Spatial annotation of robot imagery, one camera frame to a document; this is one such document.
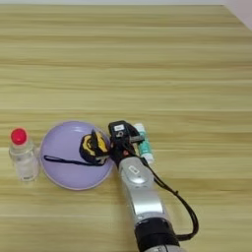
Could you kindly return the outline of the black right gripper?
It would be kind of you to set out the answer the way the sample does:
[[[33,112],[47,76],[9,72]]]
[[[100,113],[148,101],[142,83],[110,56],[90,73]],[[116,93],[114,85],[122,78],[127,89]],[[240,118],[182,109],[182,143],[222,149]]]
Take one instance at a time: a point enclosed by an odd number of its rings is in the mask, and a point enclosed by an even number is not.
[[[130,137],[110,138],[110,147],[107,153],[104,153],[104,140],[98,131],[92,130],[91,145],[97,157],[105,156],[111,158],[116,165],[125,159],[136,156],[134,144],[141,144],[145,140],[138,130],[131,125]]]

